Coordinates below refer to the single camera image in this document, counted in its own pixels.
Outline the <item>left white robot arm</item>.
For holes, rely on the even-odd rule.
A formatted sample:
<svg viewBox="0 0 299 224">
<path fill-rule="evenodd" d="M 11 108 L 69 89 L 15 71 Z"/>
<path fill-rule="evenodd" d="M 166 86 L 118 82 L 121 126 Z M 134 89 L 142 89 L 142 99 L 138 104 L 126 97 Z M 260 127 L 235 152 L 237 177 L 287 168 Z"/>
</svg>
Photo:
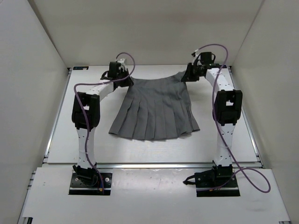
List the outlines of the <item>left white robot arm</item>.
<svg viewBox="0 0 299 224">
<path fill-rule="evenodd" d="M 98 174 L 91 170 L 96 167 L 94 157 L 94 133 L 100 122 L 100 102 L 118 87 L 130 87 L 133 81 L 126 65 L 121 58 L 109 64 L 97 83 L 79 83 L 74 88 L 75 98 L 71 120 L 78 134 L 79 159 L 77 166 L 86 169 L 81 180 L 88 186 L 97 182 Z"/>
</svg>

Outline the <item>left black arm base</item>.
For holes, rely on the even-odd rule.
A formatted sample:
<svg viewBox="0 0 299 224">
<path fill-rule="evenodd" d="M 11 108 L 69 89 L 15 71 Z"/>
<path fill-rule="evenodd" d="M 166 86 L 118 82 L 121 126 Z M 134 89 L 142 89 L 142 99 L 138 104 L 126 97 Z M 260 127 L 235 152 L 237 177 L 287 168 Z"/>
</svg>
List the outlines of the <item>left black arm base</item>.
<svg viewBox="0 0 299 224">
<path fill-rule="evenodd" d="M 101 172 L 100 175 L 93 168 L 81 168 L 73 165 L 69 195 L 109 196 L 111 194 L 111 172 Z"/>
</svg>

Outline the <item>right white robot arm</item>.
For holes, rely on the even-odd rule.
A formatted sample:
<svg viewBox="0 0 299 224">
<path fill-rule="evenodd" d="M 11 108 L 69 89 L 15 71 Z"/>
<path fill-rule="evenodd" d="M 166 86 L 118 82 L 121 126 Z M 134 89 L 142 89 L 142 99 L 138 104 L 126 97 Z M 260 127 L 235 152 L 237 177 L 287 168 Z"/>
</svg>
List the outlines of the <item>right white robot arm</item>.
<svg viewBox="0 0 299 224">
<path fill-rule="evenodd" d="M 230 151 L 233 132 L 241 117 L 242 91 L 236 90 L 225 78 L 221 66 L 215 63 L 212 52 L 192 53 L 193 61 L 188 63 L 182 82 L 196 82 L 205 78 L 212 86 L 212 116 L 218 131 L 216 156 L 217 167 L 232 164 Z"/>
</svg>

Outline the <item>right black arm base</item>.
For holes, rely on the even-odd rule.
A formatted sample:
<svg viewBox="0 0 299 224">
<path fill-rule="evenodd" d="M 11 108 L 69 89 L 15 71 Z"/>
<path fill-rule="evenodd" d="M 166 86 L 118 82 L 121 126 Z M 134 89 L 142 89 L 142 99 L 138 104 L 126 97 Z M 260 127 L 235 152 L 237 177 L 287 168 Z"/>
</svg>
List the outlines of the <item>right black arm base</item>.
<svg viewBox="0 0 299 224">
<path fill-rule="evenodd" d="M 183 181 L 184 185 L 194 185 L 197 197 L 238 197 L 241 195 L 233 165 L 217 165 L 211 169 L 195 172 Z"/>
</svg>

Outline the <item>grey pleated skirt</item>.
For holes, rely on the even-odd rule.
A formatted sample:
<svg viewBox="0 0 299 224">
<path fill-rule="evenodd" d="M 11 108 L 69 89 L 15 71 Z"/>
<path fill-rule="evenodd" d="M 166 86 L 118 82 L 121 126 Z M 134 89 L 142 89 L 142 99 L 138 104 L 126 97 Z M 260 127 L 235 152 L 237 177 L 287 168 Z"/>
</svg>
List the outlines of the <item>grey pleated skirt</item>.
<svg viewBox="0 0 299 224">
<path fill-rule="evenodd" d="M 133 78 L 109 133 L 131 140 L 169 140 L 200 130 L 183 75 Z"/>
</svg>

